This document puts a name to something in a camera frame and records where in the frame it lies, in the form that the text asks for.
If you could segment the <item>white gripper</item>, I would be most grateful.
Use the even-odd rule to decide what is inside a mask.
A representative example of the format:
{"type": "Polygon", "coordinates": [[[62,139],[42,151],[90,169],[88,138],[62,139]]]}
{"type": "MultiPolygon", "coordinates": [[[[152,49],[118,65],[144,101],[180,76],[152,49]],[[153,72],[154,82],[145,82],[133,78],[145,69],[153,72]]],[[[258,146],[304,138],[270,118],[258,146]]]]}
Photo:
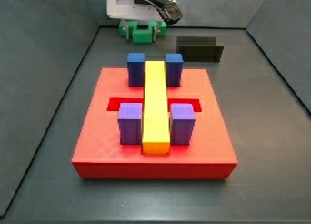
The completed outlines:
{"type": "Polygon", "coordinates": [[[145,20],[150,22],[152,41],[156,41],[157,22],[177,21],[177,4],[174,0],[106,0],[106,15],[122,19],[122,30],[129,40],[129,26],[126,20],[145,20]]]}

